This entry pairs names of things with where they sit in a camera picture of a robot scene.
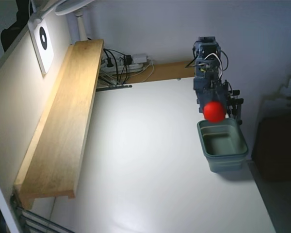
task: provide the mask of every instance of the circular target sticker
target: circular target sticker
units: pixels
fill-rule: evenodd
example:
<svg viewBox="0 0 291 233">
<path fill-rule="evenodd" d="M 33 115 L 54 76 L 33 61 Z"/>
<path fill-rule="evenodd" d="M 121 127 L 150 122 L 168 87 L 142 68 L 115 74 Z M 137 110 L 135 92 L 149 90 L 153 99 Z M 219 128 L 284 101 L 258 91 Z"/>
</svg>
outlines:
<svg viewBox="0 0 291 233">
<path fill-rule="evenodd" d="M 47 50 L 48 40 L 47 40 L 47 35 L 46 35 L 43 27 L 40 27 L 40 41 L 41 41 L 41 45 L 44 48 L 44 50 Z"/>
</svg>

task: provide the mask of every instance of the white tabletop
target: white tabletop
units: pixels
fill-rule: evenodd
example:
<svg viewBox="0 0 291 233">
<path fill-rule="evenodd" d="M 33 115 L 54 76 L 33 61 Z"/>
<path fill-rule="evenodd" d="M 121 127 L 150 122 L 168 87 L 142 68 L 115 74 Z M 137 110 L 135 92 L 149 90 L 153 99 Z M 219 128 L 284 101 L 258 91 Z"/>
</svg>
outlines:
<svg viewBox="0 0 291 233">
<path fill-rule="evenodd" d="M 77 233 L 274 233 L 247 167 L 212 173 L 192 78 L 96 94 L 77 198 L 52 219 Z"/>
</svg>

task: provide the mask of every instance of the wooden board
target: wooden board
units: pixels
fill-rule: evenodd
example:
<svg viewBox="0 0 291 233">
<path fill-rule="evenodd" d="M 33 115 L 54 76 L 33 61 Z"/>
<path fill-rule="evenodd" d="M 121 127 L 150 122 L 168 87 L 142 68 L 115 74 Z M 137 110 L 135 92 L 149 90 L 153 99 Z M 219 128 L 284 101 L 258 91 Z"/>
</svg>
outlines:
<svg viewBox="0 0 291 233">
<path fill-rule="evenodd" d="M 30 165 L 18 194 L 21 200 L 75 197 L 102 48 L 103 40 L 73 46 L 42 133 L 33 145 L 31 162 L 27 162 Z"/>
<path fill-rule="evenodd" d="M 43 113 L 41 115 L 41 118 L 39 120 L 39 123 L 37 125 L 37 128 L 33 134 L 33 137 L 32 137 L 32 140 L 29 144 L 29 147 L 27 149 L 27 152 L 26 152 L 26 155 L 24 157 L 24 160 L 21 164 L 21 167 L 18 171 L 18 174 L 17 174 L 17 177 L 16 177 L 16 180 L 14 182 L 14 191 L 18 197 L 18 200 L 21 202 L 22 206 L 26 209 L 31 209 L 32 208 L 32 204 L 33 204 L 33 201 L 34 199 L 27 199 L 25 198 L 24 200 L 21 198 L 21 196 L 19 196 L 19 192 L 20 192 L 20 189 L 21 189 L 21 186 L 25 180 L 25 176 L 27 174 L 27 171 L 28 171 L 28 168 L 29 168 L 29 165 L 32 161 L 32 157 L 33 157 L 33 154 L 35 152 L 35 149 L 37 147 L 37 144 L 39 142 L 39 139 L 40 139 L 40 136 L 42 134 L 42 131 L 44 129 L 44 126 L 45 126 L 45 123 L 47 121 L 47 118 L 49 116 L 49 113 L 50 113 L 50 110 L 51 110 L 51 107 L 53 105 L 53 102 L 54 102 L 54 99 L 56 97 L 56 94 L 57 94 L 57 91 L 58 91 L 58 88 L 59 88 L 59 85 L 61 83 L 61 80 L 65 74 L 65 69 L 68 65 L 68 62 L 69 62 L 69 59 L 70 59 L 70 56 L 71 56 L 71 53 L 72 53 L 72 49 L 73 49 L 73 45 L 69 46 L 67 52 L 66 52 L 66 55 L 65 55 L 65 59 L 63 61 L 63 64 L 60 68 L 60 71 L 57 75 L 57 79 L 54 83 L 54 86 L 53 86 L 53 89 L 48 97 L 48 100 L 47 100 L 47 103 L 45 105 L 45 108 L 43 110 Z"/>
<path fill-rule="evenodd" d="M 189 78 L 194 76 L 194 68 L 185 68 L 189 62 L 174 62 L 167 64 L 154 65 L 153 74 L 147 79 L 146 82 Z M 133 76 L 129 79 L 128 83 L 141 83 L 152 72 L 152 67 L 149 67 L 145 72 L 140 75 Z"/>
</svg>

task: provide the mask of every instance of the cable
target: cable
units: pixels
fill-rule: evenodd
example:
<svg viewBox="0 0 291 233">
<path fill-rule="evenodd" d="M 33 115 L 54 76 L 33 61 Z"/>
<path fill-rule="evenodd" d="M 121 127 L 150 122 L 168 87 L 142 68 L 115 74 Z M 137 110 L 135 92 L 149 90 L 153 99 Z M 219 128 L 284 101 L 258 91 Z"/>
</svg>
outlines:
<svg viewBox="0 0 291 233">
<path fill-rule="evenodd" d="M 113 55 L 113 53 L 107 49 L 103 49 L 104 51 L 107 51 L 109 54 L 111 54 L 111 56 L 113 57 L 114 61 L 115 61 L 115 68 L 116 68 L 116 80 L 119 82 L 118 80 L 118 67 L 117 67 L 117 61 L 116 61 L 116 58 L 115 56 Z"/>
<path fill-rule="evenodd" d="M 126 76 L 126 78 L 125 78 L 125 80 L 123 82 L 123 85 L 126 84 L 126 82 L 130 79 L 130 75 L 129 74 L 130 74 L 130 67 L 128 66 L 127 76 Z"/>
<path fill-rule="evenodd" d="M 112 50 L 112 49 L 105 49 L 105 50 L 109 50 L 109 51 L 117 52 L 117 53 L 119 53 L 119 54 L 122 54 L 122 55 L 124 55 L 124 56 L 127 56 L 126 54 L 124 54 L 124 53 L 122 53 L 122 52 L 119 52 L 119 51 L 117 51 L 117 50 Z"/>
<path fill-rule="evenodd" d="M 147 76 L 147 78 L 145 80 L 142 81 L 142 83 L 147 81 L 150 78 L 150 76 L 154 73 L 154 63 L 153 63 L 152 59 L 151 59 L 151 62 L 152 62 L 152 67 L 153 67 L 152 72 L 149 74 L 149 76 Z"/>
<path fill-rule="evenodd" d="M 107 54 L 107 52 L 106 52 L 105 50 L 103 50 L 103 51 L 105 52 L 105 54 L 106 54 L 107 58 L 110 58 L 110 57 L 109 57 L 109 55 Z"/>
<path fill-rule="evenodd" d="M 223 66 L 222 66 L 222 62 L 221 62 L 220 58 L 217 56 L 217 54 L 215 54 L 215 53 L 211 53 L 211 54 L 209 54 L 207 57 L 205 57 L 205 60 L 206 60 L 207 58 L 209 58 L 210 56 L 215 56 L 216 59 L 217 59 L 217 60 L 219 61 L 219 63 L 220 63 L 220 66 L 221 66 L 221 74 L 219 75 L 219 79 L 221 79 L 221 78 L 222 78 L 222 75 L 223 75 Z"/>
<path fill-rule="evenodd" d="M 193 60 L 191 60 L 191 62 L 189 64 L 187 64 L 185 66 L 185 68 L 188 68 L 188 67 L 195 67 L 195 66 L 190 66 L 190 64 L 192 64 L 198 57 L 195 57 Z"/>
<path fill-rule="evenodd" d="M 126 63 L 125 60 L 122 57 L 120 57 L 120 59 L 123 60 L 124 66 L 123 66 L 122 73 L 120 75 L 120 80 L 119 81 L 121 82 L 122 75 L 123 75 L 123 72 L 124 72 L 124 69 L 125 69 L 126 70 L 126 77 L 125 77 L 125 79 L 124 79 L 124 81 L 122 83 L 122 85 L 124 85 L 124 82 L 125 82 L 125 80 L 127 79 L 127 76 L 128 76 L 128 69 L 127 69 L 127 64 L 125 64 Z"/>
<path fill-rule="evenodd" d="M 228 64 L 229 64 L 228 56 L 227 56 L 227 54 L 226 54 L 223 50 L 221 50 L 221 52 L 222 52 L 222 53 L 224 54 L 224 56 L 226 57 L 226 68 L 223 70 L 223 71 L 226 71 L 227 68 L 228 68 Z"/>
<path fill-rule="evenodd" d="M 227 82 L 227 83 L 229 85 L 229 88 L 231 88 L 231 91 L 233 92 L 233 88 L 232 88 L 231 84 L 229 82 Z"/>
<path fill-rule="evenodd" d="M 150 66 L 151 66 L 151 63 L 149 63 L 149 64 L 144 68 L 144 70 L 140 71 L 140 72 L 137 73 L 137 74 L 133 74 L 133 75 L 131 75 L 130 77 L 134 77 L 134 76 L 137 76 L 137 75 L 139 75 L 139 74 L 142 74 L 142 73 L 145 72 L 146 69 L 148 69 Z"/>
</svg>

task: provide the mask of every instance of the black cable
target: black cable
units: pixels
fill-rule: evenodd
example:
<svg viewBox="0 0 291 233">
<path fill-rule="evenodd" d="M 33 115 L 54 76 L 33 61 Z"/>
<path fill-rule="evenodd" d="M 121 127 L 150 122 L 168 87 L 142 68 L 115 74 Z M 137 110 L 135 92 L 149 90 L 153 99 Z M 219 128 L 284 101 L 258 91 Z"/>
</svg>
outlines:
<svg viewBox="0 0 291 233">
<path fill-rule="evenodd" d="M 231 84 L 229 82 L 227 82 L 227 83 L 229 85 L 229 88 L 231 88 L 231 91 L 233 92 L 233 88 L 232 88 Z"/>
<path fill-rule="evenodd" d="M 129 66 L 128 66 L 128 71 L 127 71 L 127 76 L 123 82 L 123 85 L 126 84 L 126 82 L 130 79 L 130 69 L 129 69 Z"/>
<path fill-rule="evenodd" d="M 191 62 L 189 64 L 187 64 L 185 66 L 185 68 L 188 68 L 188 67 L 195 67 L 195 66 L 190 66 L 190 64 L 192 64 L 198 57 L 195 57 L 193 60 L 191 60 Z"/>
<path fill-rule="evenodd" d="M 110 57 L 109 57 L 109 55 L 107 54 L 107 52 L 106 52 L 105 50 L 103 50 L 103 51 L 105 52 L 105 54 L 106 54 L 107 58 L 110 58 Z"/>
<path fill-rule="evenodd" d="M 122 75 L 123 75 L 123 73 L 124 73 L 124 69 L 126 68 L 126 66 L 123 66 L 123 69 L 122 69 L 122 72 L 121 72 L 121 75 L 120 75 L 120 80 L 119 80 L 119 82 L 121 82 L 121 80 L 122 80 Z"/>
<path fill-rule="evenodd" d="M 224 56 L 226 57 L 226 68 L 225 69 L 223 69 L 223 71 L 226 71 L 227 70 L 227 68 L 228 68 L 228 64 L 229 64 L 229 60 L 228 60 L 228 56 L 227 56 L 227 54 L 223 51 L 223 50 L 221 50 L 221 52 L 224 54 Z"/>
<path fill-rule="evenodd" d="M 117 53 L 119 53 L 119 54 L 122 54 L 122 55 L 124 55 L 124 56 L 127 56 L 126 54 L 124 54 L 124 53 L 122 53 L 122 52 L 119 52 L 119 51 L 117 51 L 117 50 L 112 50 L 112 49 L 105 49 L 105 50 L 109 50 L 109 51 L 117 52 Z"/>
<path fill-rule="evenodd" d="M 115 68 L 116 68 L 116 80 L 119 82 L 119 76 L 118 76 L 118 66 L 117 66 L 117 62 L 116 62 L 116 58 L 113 55 L 113 53 L 107 49 L 103 49 L 104 51 L 107 51 L 109 54 L 111 54 L 111 56 L 113 57 L 114 61 L 115 61 Z"/>
</svg>

